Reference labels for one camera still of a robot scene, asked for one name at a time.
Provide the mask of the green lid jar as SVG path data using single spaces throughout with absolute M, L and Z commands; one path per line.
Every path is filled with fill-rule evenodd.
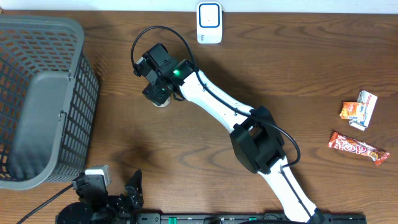
M 163 108 L 163 107 L 166 107 L 170 103 L 170 101 L 171 101 L 171 98 L 168 97 L 162 104 L 153 103 L 153 105 L 158 108 Z

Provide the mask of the red chocolate bar wrapper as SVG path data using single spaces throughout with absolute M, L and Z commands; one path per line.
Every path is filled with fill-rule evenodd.
M 378 149 L 357 139 L 349 138 L 338 132 L 332 134 L 328 147 L 370 157 L 377 166 L 381 165 L 390 156 L 390 153 L 385 150 Z

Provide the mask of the orange small carton box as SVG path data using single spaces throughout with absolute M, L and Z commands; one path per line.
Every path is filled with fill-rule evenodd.
M 365 111 L 366 109 L 364 103 L 343 102 L 343 106 L 340 112 L 340 118 L 364 121 Z

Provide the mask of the white Panadol medicine box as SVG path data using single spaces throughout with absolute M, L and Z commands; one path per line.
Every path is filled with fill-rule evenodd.
M 361 90 L 359 92 L 357 102 L 364 103 L 365 119 L 364 121 L 350 120 L 349 125 L 361 131 L 365 131 L 370 124 L 371 116 L 373 115 L 377 102 L 377 96 L 366 90 Z

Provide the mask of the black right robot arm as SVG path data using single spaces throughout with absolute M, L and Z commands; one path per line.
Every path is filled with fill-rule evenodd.
M 290 170 L 283 150 L 284 138 L 268 109 L 245 105 L 214 85 L 193 60 L 179 62 L 162 44 L 154 45 L 133 64 L 136 75 L 149 84 L 143 94 L 158 107 L 168 104 L 171 95 L 203 108 L 229 132 L 238 161 L 259 174 L 279 199 L 285 216 L 292 222 L 323 223 L 325 217 L 305 195 Z

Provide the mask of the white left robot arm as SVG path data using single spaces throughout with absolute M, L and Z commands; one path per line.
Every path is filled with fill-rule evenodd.
M 143 207 L 142 171 L 124 186 L 127 194 L 110 195 L 103 175 L 80 174 L 72 181 L 79 201 L 67 205 L 55 218 L 56 224 L 136 224 L 134 212 Z

